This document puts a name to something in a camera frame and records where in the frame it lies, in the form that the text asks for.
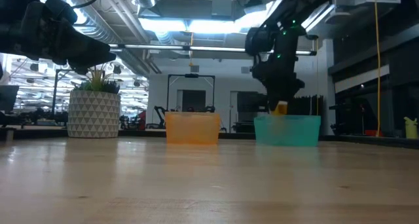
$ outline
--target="table surface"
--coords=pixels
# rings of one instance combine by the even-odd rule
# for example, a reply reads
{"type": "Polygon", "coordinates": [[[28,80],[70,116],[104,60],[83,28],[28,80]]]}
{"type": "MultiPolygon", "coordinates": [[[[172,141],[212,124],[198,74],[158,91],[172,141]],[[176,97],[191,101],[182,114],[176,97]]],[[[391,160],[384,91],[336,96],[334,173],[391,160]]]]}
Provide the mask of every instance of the table surface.
{"type": "Polygon", "coordinates": [[[419,151],[166,145],[164,138],[0,144],[0,223],[418,223],[419,151]]]}

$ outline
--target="white wall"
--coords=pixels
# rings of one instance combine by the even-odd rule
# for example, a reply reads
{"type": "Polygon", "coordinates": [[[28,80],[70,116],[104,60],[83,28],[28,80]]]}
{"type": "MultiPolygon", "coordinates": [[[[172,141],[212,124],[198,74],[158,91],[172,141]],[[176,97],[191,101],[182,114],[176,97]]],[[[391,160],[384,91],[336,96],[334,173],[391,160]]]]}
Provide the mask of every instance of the white wall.
{"type": "MultiPolygon", "coordinates": [[[[325,96],[323,112],[325,113],[324,134],[332,134],[330,124],[334,123],[334,112],[329,110],[330,105],[335,104],[335,91],[331,77],[327,74],[327,68],[333,65],[332,41],[325,40],[317,56],[300,56],[295,64],[297,77],[306,83],[304,89],[300,89],[296,96],[313,96],[316,94],[325,96]]],[[[189,72],[187,62],[177,60],[173,66],[169,66],[169,60],[159,60],[158,65],[164,73],[185,74],[189,72]]],[[[264,86],[251,78],[251,74],[240,73],[242,66],[251,66],[249,60],[197,60],[201,66],[200,74],[215,75],[215,108],[220,113],[224,126],[228,129],[231,92],[249,91],[266,93],[264,86]]],[[[147,123],[158,123],[159,119],[154,112],[154,106],[166,108],[167,75],[152,75],[149,79],[149,104],[147,108],[147,123]]],[[[212,87],[204,79],[178,78],[170,87],[169,109],[177,107],[178,90],[205,90],[206,104],[212,104],[212,87]]]]}

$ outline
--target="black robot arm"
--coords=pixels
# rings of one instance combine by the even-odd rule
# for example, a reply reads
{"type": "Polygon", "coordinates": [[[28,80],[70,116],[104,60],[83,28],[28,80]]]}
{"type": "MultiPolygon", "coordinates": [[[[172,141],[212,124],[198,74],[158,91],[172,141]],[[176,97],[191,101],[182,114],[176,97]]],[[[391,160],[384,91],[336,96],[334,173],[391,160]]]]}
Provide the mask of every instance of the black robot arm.
{"type": "Polygon", "coordinates": [[[288,102],[304,88],[294,72],[298,39],[306,35],[301,24],[329,0],[283,0],[258,28],[251,28],[246,37],[246,52],[253,56],[252,76],[266,88],[269,108],[275,110],[279,101],[288,102]],[[261,52],[274,52],[261,61],[261,52]]]}

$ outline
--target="white geometric planter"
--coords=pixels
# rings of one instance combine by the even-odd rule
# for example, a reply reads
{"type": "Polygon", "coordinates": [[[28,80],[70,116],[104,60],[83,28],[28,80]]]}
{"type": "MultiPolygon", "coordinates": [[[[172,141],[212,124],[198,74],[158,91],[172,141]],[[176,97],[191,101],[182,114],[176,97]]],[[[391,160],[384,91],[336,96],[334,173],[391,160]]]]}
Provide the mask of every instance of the white geometric planter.
{"type": "Polygon", "coordinates": [[[120,96],[73,90],[70,93],[67,131],[72,138],[115,138],[119,131],[120,96]]]}

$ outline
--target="black frame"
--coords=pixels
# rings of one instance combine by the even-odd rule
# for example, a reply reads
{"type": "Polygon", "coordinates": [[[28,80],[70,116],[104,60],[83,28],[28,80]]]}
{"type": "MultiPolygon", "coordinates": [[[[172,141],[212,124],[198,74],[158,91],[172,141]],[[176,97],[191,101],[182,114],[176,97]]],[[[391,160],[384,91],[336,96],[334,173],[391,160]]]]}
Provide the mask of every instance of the black frame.
{"type": "Polygon", "coordinates": [[[187,74],[169,74],[168,75],[168,91],[166,94],[166,110],[169,110],[169,96],[170,96],[170,78],[171,77],[185,77],[185,78],[200,78],[200,77],[211,77],[213,84],[212,84],[212,106],[214,106],[214,99],[215,99],[215,76],[214,75],[196,75],[195,77],[188,77],[187,74]]]}

